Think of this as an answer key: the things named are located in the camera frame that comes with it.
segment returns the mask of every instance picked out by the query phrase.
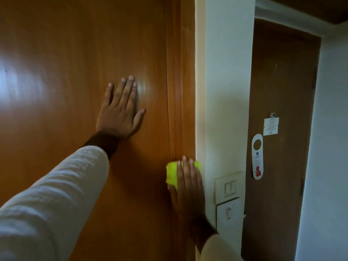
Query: door hanger hole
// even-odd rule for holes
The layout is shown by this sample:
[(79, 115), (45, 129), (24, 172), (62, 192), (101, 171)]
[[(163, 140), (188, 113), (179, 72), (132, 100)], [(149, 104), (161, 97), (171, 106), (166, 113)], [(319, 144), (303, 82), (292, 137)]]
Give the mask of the door hanger hole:
[(259, 139), (257, 139), (255, 142), (254, 142), (254, 149), (255, 150), (259, 150), (261, 147), (261, 141)]

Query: ceiling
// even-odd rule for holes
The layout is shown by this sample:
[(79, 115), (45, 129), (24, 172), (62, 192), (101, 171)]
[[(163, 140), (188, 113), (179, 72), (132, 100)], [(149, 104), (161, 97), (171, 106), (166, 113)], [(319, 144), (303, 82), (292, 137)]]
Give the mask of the ceiling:
[(348, 20), (348, 0), (272, 0), (332, 24)]

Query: cloth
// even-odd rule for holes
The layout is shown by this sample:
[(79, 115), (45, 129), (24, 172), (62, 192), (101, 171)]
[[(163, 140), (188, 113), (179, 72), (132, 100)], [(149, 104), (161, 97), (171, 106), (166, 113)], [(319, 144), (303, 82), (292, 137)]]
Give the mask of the cloth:
[(219, 235), (210, 237), (204, 244), (200, 261), (243, 261), (232, 247)]
[[(176, 161), (169, 162), (167, 164), (167, 166), (166, 166), (166, 169), (167, 169), (166, 183), (169, 185), (173, 185), (177, 190), (176, 164), (177, 164)], [(200, 170), (200, 163), (198, 161), (194, 162), (194, 166), (198, 167), (198, 169)]]
[(65, 261), (109, 173), (107, 154), (85, 146), (0, 208), (1, 261)]

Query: do not disturb sign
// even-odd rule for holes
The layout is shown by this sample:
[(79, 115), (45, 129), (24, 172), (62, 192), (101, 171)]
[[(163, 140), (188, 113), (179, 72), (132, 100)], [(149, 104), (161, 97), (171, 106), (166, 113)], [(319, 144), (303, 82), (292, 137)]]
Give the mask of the do not disturb sign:
[[(261, 141), (261, 146), (258, 150), (255, 150), (254, 144), (256, 140)], [(253, 137), (251, 141), (251, 154), (252, 154), (252, 163), (253, 163), (253, 177), (256, 180), (259, 180), (263, 176), (263, 138), (261, 134), (257, 134)]]

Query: wrinkled sleeve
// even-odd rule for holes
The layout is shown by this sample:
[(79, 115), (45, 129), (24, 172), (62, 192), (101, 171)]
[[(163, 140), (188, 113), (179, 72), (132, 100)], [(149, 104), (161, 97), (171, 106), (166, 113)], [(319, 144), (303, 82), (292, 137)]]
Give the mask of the wrinkled sleeve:
[(219, 235), (210, 237), (201, 253), (200, 261), (243, 261), (241, 256), (237, 254), (232, 247)]
[(85, 146), (0, 208), (0, 260), (68, 260), (109, 173)]

